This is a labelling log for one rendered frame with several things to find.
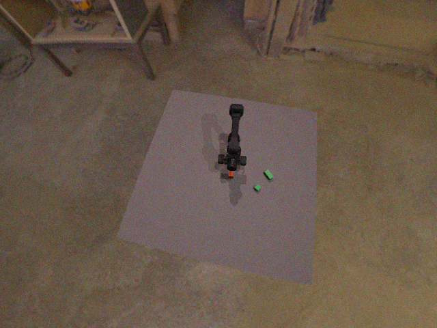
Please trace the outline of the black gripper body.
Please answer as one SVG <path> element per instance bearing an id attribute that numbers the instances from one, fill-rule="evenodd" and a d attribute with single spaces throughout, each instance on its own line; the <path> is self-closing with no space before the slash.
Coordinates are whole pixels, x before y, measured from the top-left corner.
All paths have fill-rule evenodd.
<path id="1" fill-rule="evenodd" d="M 218 156 L 218 164 L 224 164 L 227 163 L 228 158 L 224 158 L 224 154 L 220 154 Z M 246 165 L 246 156 L 240 156 L 239 159 L 237 159 L 237 163 L 240 163 L 240 165 Z"/>

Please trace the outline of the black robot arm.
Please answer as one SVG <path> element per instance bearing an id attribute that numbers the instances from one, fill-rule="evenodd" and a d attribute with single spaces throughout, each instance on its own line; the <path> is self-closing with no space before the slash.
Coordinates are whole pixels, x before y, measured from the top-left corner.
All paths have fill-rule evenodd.
<path id="1" fill-rule="evenodd" d="M 232 128 L 231 133 L 228 136 L 228 146 L 227 146 L 227 170 L 236 171 L 237 159 L 239 159 L 241 148 L 240 148 L 240 136 L 238 134 L 240 117 L 244 114 L 244 107 L 240 104 L 231 104 L 229 108 L 229 114 L 232 118 Z M 239 152 L 239 153 L 238 153 Z"/>

